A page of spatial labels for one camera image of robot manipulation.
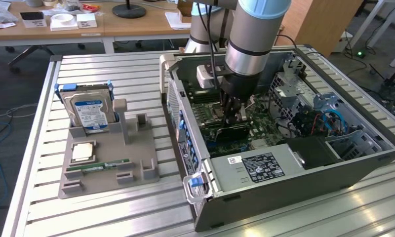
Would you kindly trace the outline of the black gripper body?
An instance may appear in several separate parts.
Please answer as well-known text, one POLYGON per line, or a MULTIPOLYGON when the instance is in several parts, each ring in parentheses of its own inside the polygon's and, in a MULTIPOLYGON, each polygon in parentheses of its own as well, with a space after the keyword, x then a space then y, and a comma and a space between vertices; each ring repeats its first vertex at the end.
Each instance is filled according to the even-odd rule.
POLYGON ((260 75, 244 76, 239 74, 225 75, 221 79, 221 90, 236 99, 248 99, 257 86, 260 75))

